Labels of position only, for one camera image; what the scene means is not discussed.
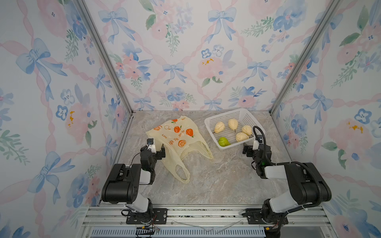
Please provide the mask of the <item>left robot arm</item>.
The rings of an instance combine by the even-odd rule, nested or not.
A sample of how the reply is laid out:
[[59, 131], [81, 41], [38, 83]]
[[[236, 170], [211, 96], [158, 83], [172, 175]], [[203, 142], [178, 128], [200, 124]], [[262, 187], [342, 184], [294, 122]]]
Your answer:
[[149, 139], [140, 149], [140, 163], [115, 164], [103, 186], [101, 199], [111, 204], [123, 203], [122, 216], [128, 225], [165, 225], [167, 208], [154, 208], [152, 201], [139, 193], [140, 185], [152, 185], [158, 160], [166, 157], [165, 147], [157, 151]]

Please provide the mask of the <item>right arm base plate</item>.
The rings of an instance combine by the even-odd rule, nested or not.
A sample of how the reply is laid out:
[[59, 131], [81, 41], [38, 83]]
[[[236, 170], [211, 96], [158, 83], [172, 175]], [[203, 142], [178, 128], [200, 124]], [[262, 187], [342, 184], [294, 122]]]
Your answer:
[[268, 209], [247, 208], [241, 215], [247, 218], [250, 225], [278, 225], [283, 214]]

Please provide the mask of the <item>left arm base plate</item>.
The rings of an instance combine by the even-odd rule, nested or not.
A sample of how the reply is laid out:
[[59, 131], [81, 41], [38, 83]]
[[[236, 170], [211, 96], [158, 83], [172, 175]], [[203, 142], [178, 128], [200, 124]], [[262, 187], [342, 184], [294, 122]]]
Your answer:
[[128, 225], [165, 225], [167, 223], [168, 209], [149, 208], [145, 213], [124, 209], [121, 214], [126, 217], [126, 224]]

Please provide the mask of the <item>yellow plastic bag orange print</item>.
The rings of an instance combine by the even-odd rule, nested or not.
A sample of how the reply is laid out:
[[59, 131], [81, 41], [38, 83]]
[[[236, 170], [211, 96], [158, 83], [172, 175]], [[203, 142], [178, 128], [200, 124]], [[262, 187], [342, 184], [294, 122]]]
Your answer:
[[158, 143], [157, 149], [164, 146], [166, 157], [162, 163], [182, 183], [190, 182], [190, 173], [183, 163], [183, 159], [190, 152], [197, 151], [205, 158], [213, 159], [212, 152], [197, 125], [186, 116], [166, 121], [146, 134]]

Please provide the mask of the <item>beige pear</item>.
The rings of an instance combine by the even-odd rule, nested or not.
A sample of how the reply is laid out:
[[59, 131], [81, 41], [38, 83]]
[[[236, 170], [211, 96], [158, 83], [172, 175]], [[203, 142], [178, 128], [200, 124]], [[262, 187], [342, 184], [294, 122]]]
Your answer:
[[249, 138], [250, 137], [244, 132], [240, 132], [240, 133], [236, 134], [236, 141], [237, 142], [241, 142], [241, 141], [247, 140]]
[[244, 125], [242, 127], [242, 129], [241, 129], [241, 132], [245, 133], [248, 136], [252, 136], [252, 134], [253, 134], [253, 127], [251, 127], [249, 125]]
[[236, 130], [237, 130], [238, 125], [239, 125], [239, 123], [238, 123], [238, 121], [237, 121], [236, 119], [230, 119], [230, 120], [228, 121], [228, 127], [229, 127], [231, 130], [233, 130], [233, 131], [236, 131]]
[[218, 122], [215, 125], [214, 133], [220, 133], [220, 132], [222, 132], [224, 130], [225, 130], [225, 124], [224, 124], [224, 122]]

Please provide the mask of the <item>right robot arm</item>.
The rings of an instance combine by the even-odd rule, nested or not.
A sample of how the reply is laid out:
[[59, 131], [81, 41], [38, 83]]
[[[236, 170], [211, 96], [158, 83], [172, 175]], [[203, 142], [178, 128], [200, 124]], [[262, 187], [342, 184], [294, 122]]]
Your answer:
[[253, 159], [252, 168], [261, 179], [283, 179], [288, 185], [282, 195], [265, 200], [261, 209], [245, 210], [242, 216], [250, 224], [287, 223], [288, 214], [331, 200], [331, 190], [313, 163], [274, 163], [271, 147], [264, 144], [256, 147], [244, 144], [243, 154]]

